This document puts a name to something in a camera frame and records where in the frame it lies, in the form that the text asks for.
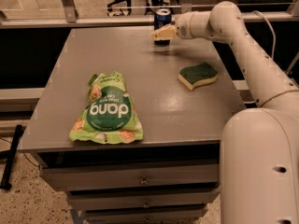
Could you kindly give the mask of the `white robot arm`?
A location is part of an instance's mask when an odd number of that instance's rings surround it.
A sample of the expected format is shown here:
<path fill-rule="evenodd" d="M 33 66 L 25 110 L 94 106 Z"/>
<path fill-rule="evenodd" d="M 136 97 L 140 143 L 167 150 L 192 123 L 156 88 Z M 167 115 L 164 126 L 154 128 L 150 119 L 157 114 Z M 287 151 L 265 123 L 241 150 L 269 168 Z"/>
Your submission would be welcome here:
<path fill-rule="evenodd" d="M 299 224 L 299 88 L 249 34 L 239 8 L 224 1 L 180 14 L 151 36 L 228 44 L 256 102 L 223 129 L 221 223 Z"/>

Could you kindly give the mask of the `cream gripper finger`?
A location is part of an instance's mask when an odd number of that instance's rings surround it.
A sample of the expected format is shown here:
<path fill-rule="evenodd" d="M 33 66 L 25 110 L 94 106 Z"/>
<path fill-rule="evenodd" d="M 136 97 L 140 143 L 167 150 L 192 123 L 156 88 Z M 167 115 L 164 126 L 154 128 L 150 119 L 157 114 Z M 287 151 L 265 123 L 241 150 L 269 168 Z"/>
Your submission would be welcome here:
<path fill-rule="evenodd" d="M 167 24 L 150 34 L 154 41 L 170 40 L 172 38 L 172 25 Z"/>

